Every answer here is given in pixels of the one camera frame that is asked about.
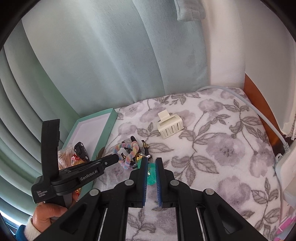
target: mint green curtain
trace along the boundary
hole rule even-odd
[[[60,119],[60,147],[80,116],[39,63],[22,22],[0,51],[0,210],[26,223],[41,171],[42,121]]]

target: floral blanket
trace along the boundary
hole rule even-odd
[[[245,93],[232,88],[247,99]],[[183,119],[184,130],[162,139],[155,123],[167,109]],[[134,135],[149,144],[153,162],[191,188],[214,189],[268,240],[279,226],[279,184],[275,157],[257,114],[227,91],[208,89],[148,99],[117,109],[106,154]],[[94,187],[113,188],[129,178],[120,164],[108,167]],[[148,186],[143,209],[129,209],[126,241],[177,240],[175,210],[157,204],[156,185]]]

